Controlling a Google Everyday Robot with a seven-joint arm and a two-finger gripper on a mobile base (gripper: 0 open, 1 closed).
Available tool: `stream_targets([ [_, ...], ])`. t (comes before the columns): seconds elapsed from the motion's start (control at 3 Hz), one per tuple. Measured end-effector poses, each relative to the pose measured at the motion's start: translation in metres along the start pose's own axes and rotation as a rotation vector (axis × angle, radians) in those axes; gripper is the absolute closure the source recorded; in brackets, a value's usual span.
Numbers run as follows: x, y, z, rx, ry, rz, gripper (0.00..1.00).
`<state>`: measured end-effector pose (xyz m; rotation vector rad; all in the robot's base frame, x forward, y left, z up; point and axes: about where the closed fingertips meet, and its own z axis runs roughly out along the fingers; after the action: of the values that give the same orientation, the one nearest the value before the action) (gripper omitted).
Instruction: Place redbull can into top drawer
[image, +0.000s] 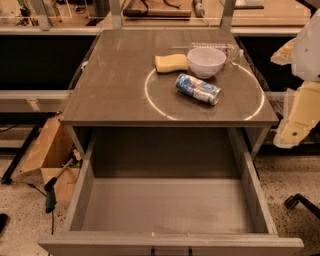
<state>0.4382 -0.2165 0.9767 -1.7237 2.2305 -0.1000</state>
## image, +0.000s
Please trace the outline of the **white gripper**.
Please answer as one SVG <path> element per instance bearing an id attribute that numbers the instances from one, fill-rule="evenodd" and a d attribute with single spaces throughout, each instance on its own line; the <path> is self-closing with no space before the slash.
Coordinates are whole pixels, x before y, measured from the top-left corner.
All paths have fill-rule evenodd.
<path id="1" fill-rule="evenodd" d="M 271 62 L 281 66 L 291 63 L 293 75 L 304 80 L 294 92 L 289 115 L 281 120 L 273 139 L 275 146 L 290 149 L 298 146 L 320 122 L 320 9 L 296 38 L 271 56 Z"/>

